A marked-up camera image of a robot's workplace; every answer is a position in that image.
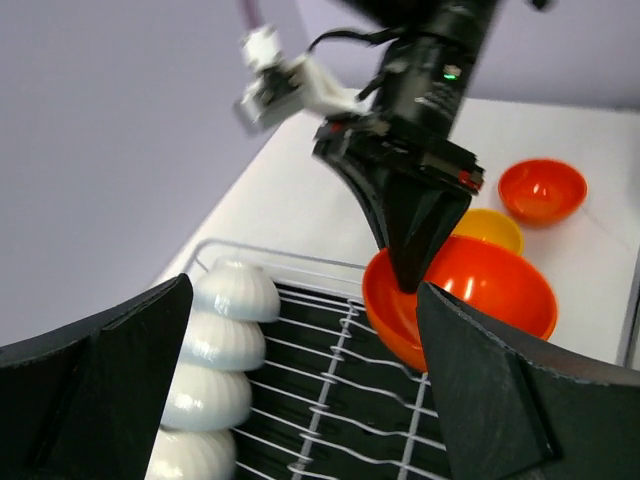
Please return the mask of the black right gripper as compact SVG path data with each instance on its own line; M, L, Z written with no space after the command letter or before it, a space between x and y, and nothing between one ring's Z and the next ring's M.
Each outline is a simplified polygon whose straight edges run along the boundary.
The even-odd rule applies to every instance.
M432 131L375 113L338 114L316 131L313 153L329 161L356 198L400 290L413 293L484 185L472 152ZM375 168L385 166L384 209Z

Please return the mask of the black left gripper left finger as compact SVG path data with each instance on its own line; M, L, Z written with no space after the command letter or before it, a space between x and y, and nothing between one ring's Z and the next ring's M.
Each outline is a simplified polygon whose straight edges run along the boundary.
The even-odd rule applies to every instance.
M180 274L2 346L2 478L144 478L192 299Z

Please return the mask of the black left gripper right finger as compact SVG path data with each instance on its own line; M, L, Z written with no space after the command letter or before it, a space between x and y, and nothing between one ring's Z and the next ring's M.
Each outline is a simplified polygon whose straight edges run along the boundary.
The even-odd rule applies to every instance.
M638 371L555 346L431 283L417 300L453 478L638 478Z

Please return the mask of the white ribbed ceramic bowl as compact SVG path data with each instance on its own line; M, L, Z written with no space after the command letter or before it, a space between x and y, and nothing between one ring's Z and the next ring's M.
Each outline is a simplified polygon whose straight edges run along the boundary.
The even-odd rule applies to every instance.
M251 385L243 372L179 363L161 426L190 432L228 429L246 421L251 405Z

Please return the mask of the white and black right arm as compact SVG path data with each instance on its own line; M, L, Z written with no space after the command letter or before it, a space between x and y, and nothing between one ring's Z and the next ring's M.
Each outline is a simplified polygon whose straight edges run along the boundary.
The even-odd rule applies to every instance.
M496 0L355 1L377 29L323 33L383 46L359 92L369 111L326 117L314 156L357 199L401 291L412 293L484 183L449 135L498 9Z

